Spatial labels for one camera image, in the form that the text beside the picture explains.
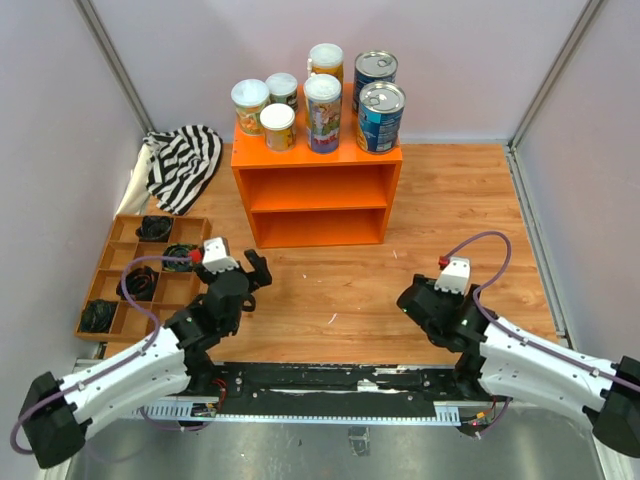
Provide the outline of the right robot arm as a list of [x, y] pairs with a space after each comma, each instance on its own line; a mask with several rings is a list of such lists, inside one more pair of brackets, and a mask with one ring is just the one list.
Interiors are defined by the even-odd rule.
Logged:
[[567, 349], [515, 326], [467, 294], [415, 275], [396, 304], [434, 346], [459, 354], [453, 378], [468, 397], [511, 398], [591, 429], [610, 449], [639, 455], [639, 362], [614, 362]]

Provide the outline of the yellow can with white lid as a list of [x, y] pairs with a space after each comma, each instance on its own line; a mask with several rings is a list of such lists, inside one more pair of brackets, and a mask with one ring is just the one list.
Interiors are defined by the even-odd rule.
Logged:
[[313, 46], [307, 58], [307, 77], [327, 74], [344, 83], [344, 52], [333, 43], [320, 43]]

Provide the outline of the blue yellow tin can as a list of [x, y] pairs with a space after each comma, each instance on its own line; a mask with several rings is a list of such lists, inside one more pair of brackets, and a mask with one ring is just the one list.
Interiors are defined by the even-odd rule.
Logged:
[[404, 91], [395, 83], [376, 81], [362, 87], [358, 100], [358, 146], [372, 154], [389, 153], [399, 142]]

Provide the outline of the orange fruit can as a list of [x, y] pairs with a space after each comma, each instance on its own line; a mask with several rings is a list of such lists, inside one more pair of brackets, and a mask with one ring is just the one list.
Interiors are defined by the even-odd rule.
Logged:
[[274, 103], [260, 113], [265, 144], [274, 152], [291, 150], [296, 143], [295, 111], [288, 105]]

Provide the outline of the small green can white lid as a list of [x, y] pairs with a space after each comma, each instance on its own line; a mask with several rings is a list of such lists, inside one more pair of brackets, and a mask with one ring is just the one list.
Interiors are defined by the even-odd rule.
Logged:
[[298, 82], [290, 73], [278, 72], [270, 75], [265, 84], [269, 88], [272, 104], [286, 104], [298, 111]]

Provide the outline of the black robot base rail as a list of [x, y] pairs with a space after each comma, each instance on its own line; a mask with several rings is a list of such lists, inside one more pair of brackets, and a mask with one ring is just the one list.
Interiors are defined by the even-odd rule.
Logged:
[[439, 402], [492, 402], [469, 393], [450, 366], [217, 362], [166, 399], [212, 400], [226, 385], [221, 412], [276, 417], [409, 418], [435, 414]]

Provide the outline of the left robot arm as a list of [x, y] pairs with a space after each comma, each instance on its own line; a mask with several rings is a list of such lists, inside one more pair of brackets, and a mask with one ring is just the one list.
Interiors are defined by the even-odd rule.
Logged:
[[153, 317], [153, 331], [119, 354], [61, 379], [46, 372], [31, 382], [10, 433], [15, 452], [50, 469], [120, 415], [211, 379], [209, 350], [237, 333], [243, 313], [256, 307], [254, 292], [271, 285], [272, 275], [252, 249], [244, 253], [252, 266], [245, 270], [221, 238], [202, 252], [195, 270], [204, 294], [165, 322]]

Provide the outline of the tall blue colourful can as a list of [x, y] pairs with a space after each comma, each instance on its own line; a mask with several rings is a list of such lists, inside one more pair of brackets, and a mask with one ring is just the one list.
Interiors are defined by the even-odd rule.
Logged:
[[329, 74], [315, 74], [304, 85], [306, 133], [314, 153], [327, 154], [339, 146], [342, 86]]

